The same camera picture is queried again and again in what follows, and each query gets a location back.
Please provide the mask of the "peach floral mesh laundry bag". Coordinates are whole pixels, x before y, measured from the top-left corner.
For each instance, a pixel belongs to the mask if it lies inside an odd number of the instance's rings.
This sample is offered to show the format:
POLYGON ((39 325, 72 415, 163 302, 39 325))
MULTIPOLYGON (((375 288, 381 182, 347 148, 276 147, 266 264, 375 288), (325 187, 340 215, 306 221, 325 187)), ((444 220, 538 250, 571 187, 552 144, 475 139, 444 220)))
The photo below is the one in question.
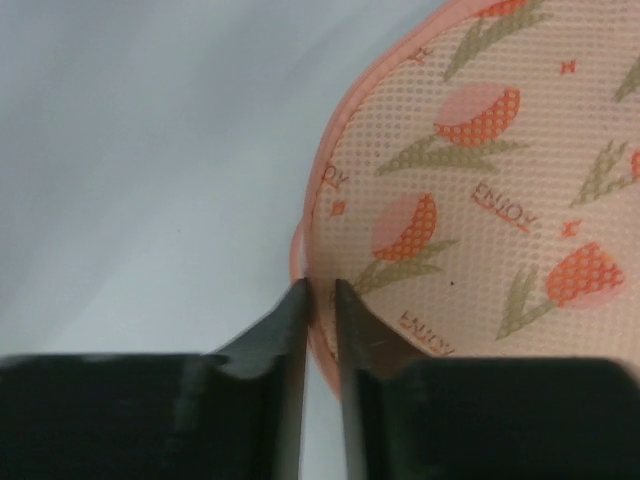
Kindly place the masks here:
POLYGON ((447 1, 349 89, 291 252, 432 356, 639 362, 639 5, 447 1))

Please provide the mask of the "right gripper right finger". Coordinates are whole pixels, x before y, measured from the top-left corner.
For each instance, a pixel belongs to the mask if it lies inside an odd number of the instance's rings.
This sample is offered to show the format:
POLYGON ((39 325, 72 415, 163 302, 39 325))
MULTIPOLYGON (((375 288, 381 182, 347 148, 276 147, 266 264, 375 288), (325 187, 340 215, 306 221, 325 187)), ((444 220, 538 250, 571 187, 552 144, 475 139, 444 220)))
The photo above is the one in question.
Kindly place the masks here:
POLYGON ((639 379, 601 358, 424 354, 335 288, 352 479, 635 479, 639 379))

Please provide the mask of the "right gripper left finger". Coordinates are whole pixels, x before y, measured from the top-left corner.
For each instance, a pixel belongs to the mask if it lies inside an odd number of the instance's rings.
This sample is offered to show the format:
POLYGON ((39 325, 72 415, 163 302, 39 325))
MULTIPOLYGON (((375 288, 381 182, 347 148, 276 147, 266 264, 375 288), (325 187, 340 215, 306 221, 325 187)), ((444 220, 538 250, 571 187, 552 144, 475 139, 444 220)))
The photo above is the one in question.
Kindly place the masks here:
POLYGON ((295 479, 309 286, 210 353, 1 360, 5 479, 295 479))

